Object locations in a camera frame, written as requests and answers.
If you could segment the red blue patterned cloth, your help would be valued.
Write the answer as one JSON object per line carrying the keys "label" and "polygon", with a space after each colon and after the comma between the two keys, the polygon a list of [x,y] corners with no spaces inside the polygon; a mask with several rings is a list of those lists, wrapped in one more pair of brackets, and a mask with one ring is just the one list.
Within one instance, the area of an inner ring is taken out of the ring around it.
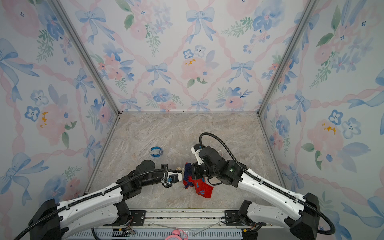
{"label": "red blue patterned cloth", "polygon": [[183,177],[184,188],[195,188],[196,193],[204,198],[211,198],[214,187],[206,183],[206,180],[199,179],[193,180],[192,178],[192,164],[186,163],[184,167]]}

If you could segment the blue strap watch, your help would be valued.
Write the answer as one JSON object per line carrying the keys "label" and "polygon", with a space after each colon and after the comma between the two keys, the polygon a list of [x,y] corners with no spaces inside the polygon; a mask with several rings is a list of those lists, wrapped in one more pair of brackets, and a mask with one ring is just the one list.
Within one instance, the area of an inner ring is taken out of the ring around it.
{"label": "blue strap watch", "polygon": [[164,150],[161,147],[155,146],[150,149],[150,155],[153,158],[159,158],[163,155]]}

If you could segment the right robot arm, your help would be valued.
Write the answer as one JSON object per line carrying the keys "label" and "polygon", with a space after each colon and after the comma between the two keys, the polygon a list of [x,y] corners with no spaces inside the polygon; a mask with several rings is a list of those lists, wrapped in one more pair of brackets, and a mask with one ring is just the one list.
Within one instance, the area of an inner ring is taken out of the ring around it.
{"label": "right robot arm", "polygon": [[266,207],[243,201],[238,211],[243,225],[279,226],[288,229],[299,240],[315,240],[319,234],[335,234],[335,225],[321,212],[319,199],[315,195],[302,195],[284,189],[242,163],[225,160],[210,146],[196,144],[191,151],[197,160],[192,164],[194,180],[216,178],[220,184],[247,191],[271,204]]}

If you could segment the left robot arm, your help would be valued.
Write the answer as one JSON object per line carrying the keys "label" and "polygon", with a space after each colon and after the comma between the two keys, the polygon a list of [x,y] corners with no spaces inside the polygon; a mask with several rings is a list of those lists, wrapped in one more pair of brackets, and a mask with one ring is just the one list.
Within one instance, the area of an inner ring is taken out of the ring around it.
{"label": "left robot arm", "polygon": [[29,234],[31,240],[62,240],[102,225],[123,226],[131,219],[126,200],[139,195],[145,186],[169,188],[182,179],[182,173],[171,172],[168,165],[156,169],[153,161],[145,160],[128,175],[91,194],[69,201],[43,202],[16,239]]}

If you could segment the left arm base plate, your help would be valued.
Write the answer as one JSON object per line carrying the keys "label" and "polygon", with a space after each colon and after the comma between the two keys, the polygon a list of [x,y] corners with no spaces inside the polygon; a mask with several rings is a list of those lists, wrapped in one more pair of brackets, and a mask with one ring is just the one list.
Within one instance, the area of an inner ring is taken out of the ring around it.
{"label": "left arm base plate", "polygon": [[133,210],[128,213],[120,214],[118,213],[118,218],[111,224],[106,224],[104,226],[111,227],[142,227],[144,225],[144,220],[146,217],[147,211],[145,210]]}

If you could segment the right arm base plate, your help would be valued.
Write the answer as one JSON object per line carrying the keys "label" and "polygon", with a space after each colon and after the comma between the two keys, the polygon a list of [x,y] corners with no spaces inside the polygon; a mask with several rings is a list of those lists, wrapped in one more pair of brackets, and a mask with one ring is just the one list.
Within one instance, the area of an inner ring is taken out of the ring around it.
{"label": "right arm base plate", "polygon": [[254,222],[251,220],[246,213],[240,210],[225,210],[224,217],[221,218],[222,223],[225,223],[227,227],[264,227],[267,224],[262,222]]}

